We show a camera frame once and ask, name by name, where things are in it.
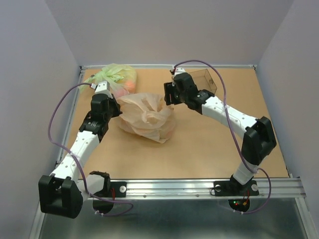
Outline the orange translucent plastic bag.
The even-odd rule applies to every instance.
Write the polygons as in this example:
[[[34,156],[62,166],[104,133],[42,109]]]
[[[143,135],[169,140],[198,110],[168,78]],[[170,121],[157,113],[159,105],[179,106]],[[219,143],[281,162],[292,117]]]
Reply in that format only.
[[[164,97],[153,93],[136,93],[117,98],[122,114],[116,118],[125,132],[158,143],[168,141],[174,132],[174,108],[166,105]]]

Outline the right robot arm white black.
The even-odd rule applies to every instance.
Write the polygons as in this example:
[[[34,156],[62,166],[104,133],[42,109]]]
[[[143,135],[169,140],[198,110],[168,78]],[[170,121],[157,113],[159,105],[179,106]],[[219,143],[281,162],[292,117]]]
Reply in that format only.
[[[185,104],[228,127],[232,137],[242,139],[242,145],[237,146],[242,162],[232,175],[229,188],[234,194],[244,192],[263,159],[277,145],[271,121],[267,117],[258,119],[246,115],[224,104],[213,92],[199,90],[185,71],[174,74],[172,81],[164,84],[164,100],[168,106]]]

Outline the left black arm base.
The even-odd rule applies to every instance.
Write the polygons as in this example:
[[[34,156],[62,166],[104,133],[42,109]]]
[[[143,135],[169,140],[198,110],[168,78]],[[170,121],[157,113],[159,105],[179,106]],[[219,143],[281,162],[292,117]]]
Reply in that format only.
[[[127,183],[125,181],[111,181],[110,186],[107,186],[106,189],[96,192],[94,195],[101,198],[109,198],[110,200],[115,200],[116,198],[125,198],[126,188]],[[115,207],[113,203],[100,201],[95,198],[93,200],[92,206],[95,211],[100,213],[109,213]]]

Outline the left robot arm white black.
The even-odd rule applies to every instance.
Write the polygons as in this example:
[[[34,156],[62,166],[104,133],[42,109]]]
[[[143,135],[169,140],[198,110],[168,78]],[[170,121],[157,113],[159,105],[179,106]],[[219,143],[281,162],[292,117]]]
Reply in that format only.
[[[111,194],[108,173],[93,171],[81,182],[83,166],[100,144],[110,119],[121,114],[120,107],[111,93],[95,93],[91,109],[84,118],[70,149],[66,148],[62,162],[50,175],[43,175],[38,182],[40,209],[43,213],[76,218],[92,195]]]

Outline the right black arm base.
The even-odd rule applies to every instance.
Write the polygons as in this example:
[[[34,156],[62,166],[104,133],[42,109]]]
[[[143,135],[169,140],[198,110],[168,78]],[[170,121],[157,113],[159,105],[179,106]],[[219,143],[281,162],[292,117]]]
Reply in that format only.
[[[228,204],[231,209],[240,213],[247,213],[250,208],[250,197],[259,196],[257,182],[249,180],[241,185],[233,178],[226,181],[214,181],[210,195],[216,197],[229,197]]]

